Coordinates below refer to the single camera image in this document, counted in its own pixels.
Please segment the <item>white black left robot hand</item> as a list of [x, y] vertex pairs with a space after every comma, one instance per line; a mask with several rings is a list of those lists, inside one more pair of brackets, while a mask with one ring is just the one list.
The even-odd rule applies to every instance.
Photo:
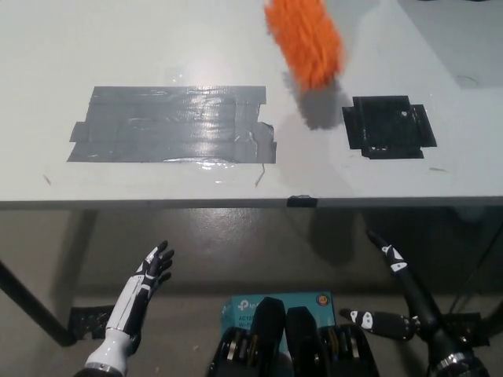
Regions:
[[171, 278], [174, 251], [162, 241], [129, 277], [105, 327], [103, 343], [89, 355], [77, 376], [125, 376], [128, 359], [141, 343], [149, 303], [163, 282]]

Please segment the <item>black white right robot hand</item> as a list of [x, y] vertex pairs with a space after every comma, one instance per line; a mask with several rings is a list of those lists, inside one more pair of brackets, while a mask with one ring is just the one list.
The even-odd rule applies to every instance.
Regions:
[[433, 297], [409, 263], [392, 243], [370, 230], [367, 236], [384, 255], [394, 278], [403, 289], [409, 316], [356, 309], [341, 309], [340, 316], [371, 334], [393, 340], [408, 341], [418, 335], [428, 345], [429, 364], [438, 370], [467, 360], [471, 351], [446, 326]]

